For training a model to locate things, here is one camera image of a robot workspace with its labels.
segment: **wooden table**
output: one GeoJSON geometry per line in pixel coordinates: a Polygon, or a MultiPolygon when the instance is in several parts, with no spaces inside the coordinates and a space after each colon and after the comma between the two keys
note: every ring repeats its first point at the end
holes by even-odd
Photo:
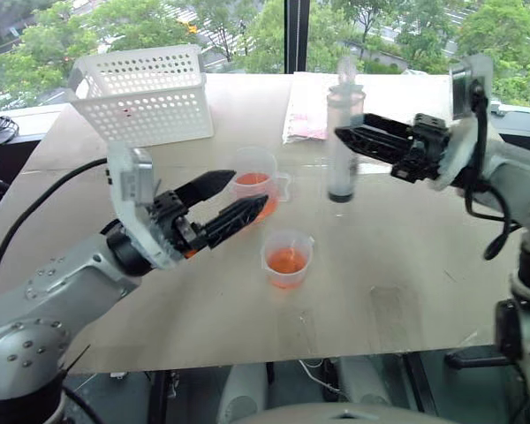
{"type": "MultiPolygon", "coordinates": [[[[355,199],[328,201],[321,142],[283,145],[290,75],[208,75],[216,135],[152,147],[162,190],[228,166],[237,148],[260,145],[293,176],[291,201],[216,250],[142,286],[89,325],[72,354],[92,347],[78,371],[200,367],[255,361],[405,352],[492,341],[494,305],[508,296],[517,238],[497,259],[481,257],[498,223],[468,216],[452,191],[436,193],[384,174],[358,178],[355,199]],[[260,248],[274,229],[314,237],[304,284],[267,284],[260,248]]],[[[446,76],[366,76],[366,111],[406,120],[449,113],[446,76]]],[[[0,240],[57,178],[105,155],[102,141],[67,106],[0,205],[0,240]]],[[[223,193],[192,211],[205,221],[230,201],[223,193]]],[[[114,217],[103,169],[75,178],[19,230],[0,269],[0,293],[23,284],[50,258],[114,217]]]]}

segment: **orange liquid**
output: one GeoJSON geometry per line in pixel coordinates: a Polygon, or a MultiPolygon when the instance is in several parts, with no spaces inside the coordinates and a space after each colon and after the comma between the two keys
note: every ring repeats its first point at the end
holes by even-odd
{"type": "MultiPolygon", "coordinates": [[[[265,182],[268,179],[269,179],[269,175],[264,174],[262,172],[248,172],[247,174],[244,174],[241,177],[236,178],[236,183],[243,184],[244,186],[252,186],[253,184],[259,184],[259,183],[265,182]]],[[[262,221],[263,219],[265,219],[265,217],[275,212],[277,203],[278,203],[278,199],[276,197],[272,198],[271,196],[269,196],[267,203],[265,203],[265,207],[263,207],[263,210],[257,216],[257,218],[255,218],[255,222],[258,223],[262,221]]]]}
{"type": "MultiPolygon", "coordinates": [[[[307,265],[307,258],[292,247],[285,247],[274,252],[267,259],[269,267],[280,274],[292,274],[299,272],[307,265]]],[[[294,287],[294,285],[287,286],[279,281],[272,280],[271,283],[282,289],[287,287],[294,287]]]]}

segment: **window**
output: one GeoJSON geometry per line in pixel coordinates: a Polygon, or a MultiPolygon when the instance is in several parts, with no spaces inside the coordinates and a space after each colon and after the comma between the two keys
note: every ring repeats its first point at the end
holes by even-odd
{"type": "Polygon", "coordinates": [[[484,52],[497,99],[530,107],[530,0],[0,0],[0,110],[66,102],[77,57],[184,42],[207,72],[283,73],[286,49],[288,71],[353,55],[365,73],[446,73],[484,52]]]}
{"type": "Polygon", "coordinates": [[[530,0],[310,0],[307,71],[447,73],[458,58],[492,57],[493,96],[530,107],[530,0]]]}
{"type": "Polygon", "coordinates": [[[81,56],[199,44],[207,72],[283,72],[284,0],[0,0],[0,110],[67,101],[81,56]]]}

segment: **measuring cup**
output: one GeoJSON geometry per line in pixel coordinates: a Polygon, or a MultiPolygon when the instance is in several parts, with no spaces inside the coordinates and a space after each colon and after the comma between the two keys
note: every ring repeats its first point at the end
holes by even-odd
{"type": "Polygon", "coordinates": [[[231,183],[231,191],[236,199],[267,194],[269,199],[261,213],[255,219],[258,223],[275,212],[279,201],[288,201],[289,174],[279,172],[275,157],[264,148],[241,148],[233,157],[231,168],[236,176],[231,183]],[[284,180],[283,192],[279,193],[279,180],[284,180]]]}
{"type": "Polygon", "coordinates": [[[261,267],[269,281],[282,289],[298,287],[312,261],[314,239],[296,230],[270,234],[261,248],[261,267]]]}

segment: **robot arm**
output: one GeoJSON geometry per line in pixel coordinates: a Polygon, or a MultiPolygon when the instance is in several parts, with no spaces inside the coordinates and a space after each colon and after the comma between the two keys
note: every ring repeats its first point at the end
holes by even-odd
{"type": "Polygon", "coordinates": [[[267,196],[240,199],[200,225],[189,208],[220,193],[235,172],[211,171],[154,196],[150,157],[140,149],[109,155],[119,222],[85,239],[0,296],[0,423],[63,418],[62,369],[71,341],[133,292],[138,277],[214,248],[261,212],[267,196]]]}
{"type": "Polygon", "coordinates": [[[437,117],[419,114],[413,125],[365,114],[336,129],[351,150],[392,165],[391,176],[414,183],[428,179],[436,190],[454,186],[464,191],[466,211],[503,223],[503,232],[486,249],[490,260],[511,232],[524,227],[519,268],[510,277],[513,299],[496,307],[496,346],[518,363],[530,392],[530,151],[487,136],[487,95],[492,66],[470,57],[465,69],[452,73],[454,118],[447,128],[437,117]],[[473,201],[502,216],[473,210],[473,201]]]}

